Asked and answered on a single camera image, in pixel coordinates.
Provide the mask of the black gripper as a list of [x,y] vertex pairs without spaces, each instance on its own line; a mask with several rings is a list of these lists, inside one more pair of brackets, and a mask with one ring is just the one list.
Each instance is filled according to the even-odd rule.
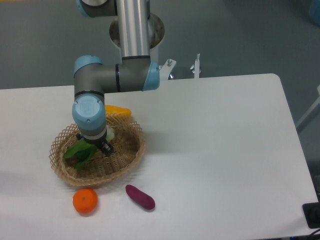
[[106,157],[110,157],[114,152],[114,147],[108,143],[106,134],[99,138],[92,138],[91,136],[86,136],[81,133],[77,133],[75,136],[77,139],[76,147],[80,150],[85,150],[89,147],[95,146],[100,149]]

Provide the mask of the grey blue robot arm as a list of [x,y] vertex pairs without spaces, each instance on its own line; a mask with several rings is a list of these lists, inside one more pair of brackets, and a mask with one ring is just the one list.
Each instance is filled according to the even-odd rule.
[[159,64],[151,60],[148,0],[78,0],[86,17],[118,18],[121,63],[105,65],[97,56],[75,60],[72,117],[79,140],[95,145],[106,156],[114,150],[108,134],[105,94],[150,91],[160,86]]

